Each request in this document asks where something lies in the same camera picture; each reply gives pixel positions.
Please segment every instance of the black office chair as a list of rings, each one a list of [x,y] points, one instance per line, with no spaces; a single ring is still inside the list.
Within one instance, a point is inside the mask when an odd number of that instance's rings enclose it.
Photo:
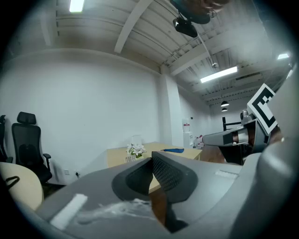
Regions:
[[[5,133],[5,115],[0,116],[0,162],[13,162],[12,157],[8,157],[4,149],[4,133]]]
[[[49,164],[51,156],[43,154],[47,161],[47,168],[43,164],[43,158],[39,149],[41,129],[35,125],[36,116],[20,112],[17,121],[19,123],[12,125],[16,164],[32,170],[38,176],[41,183],[45,183],[52,178]]]

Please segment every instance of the wooden table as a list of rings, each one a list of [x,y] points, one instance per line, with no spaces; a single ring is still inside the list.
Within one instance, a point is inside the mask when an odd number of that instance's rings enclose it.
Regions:
[[[167,145],[167,144],[162,144],[159,142],[153,142],[153,143],[147,143],[144,144],[144,147],[146,149],[146,152],[144,152],[143,159],[150,158],[151,153],[153,151],[161,151],[162,149],[166,148],[182,148],[182,147],[177,147],[177,146],[172,146],[172,145]],[[193,159],[193,160],[199,160],[199,156],[201,153],[200,149],[193,149],[193,148],[185,148],[183,153],[173,153],[173,152],[167,152],[172,155],[178,155],[181,157],[185,157],[187,159]],[[125,163],[125,157],[127,156],[127,148],[112,148],[107,150],[107,162],[108,162],[108,167],[115,167],[121,164]],[[160,188],[160,184],[158,183],[157,179],[155,176],[153,176],[153,180],[149,186],[149,193],[157,190]]]
[[[18,164],[0,162],[2,179],[18,176],[19,182],[9,189],[14,200],[35,210],[43,201],[43,188],[34,172]]]

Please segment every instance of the chair armrest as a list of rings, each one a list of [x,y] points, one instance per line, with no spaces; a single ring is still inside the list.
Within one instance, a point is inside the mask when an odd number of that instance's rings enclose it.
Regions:
[[[6,162],[8,162],[8,163],[12,163],[12,162],[13,162],[13,157],[8,157],[8,158],[6,159]]]
[[[50,170],[50,163],[49,163],[49,159],[51,158],[51,155],[50,154],[43,154],[43,156],[46,158],[48,170],[51,171]]]

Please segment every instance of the blue object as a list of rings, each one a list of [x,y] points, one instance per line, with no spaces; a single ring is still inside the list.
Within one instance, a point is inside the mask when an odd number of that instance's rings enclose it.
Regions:
[[[163,149],[162,151],[182,153],[184,151],[184,149],[183,148],[170,148],[170,149]]]

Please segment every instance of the chair headrest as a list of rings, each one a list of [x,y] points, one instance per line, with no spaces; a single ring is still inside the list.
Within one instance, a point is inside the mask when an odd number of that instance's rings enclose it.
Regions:
[[[26,112],[20,112],[17,121],[21,124],[35,125],[36,116],[35,114],[30,114]]]
[[[0,116],[0,124],[5,124],[5,115]]]

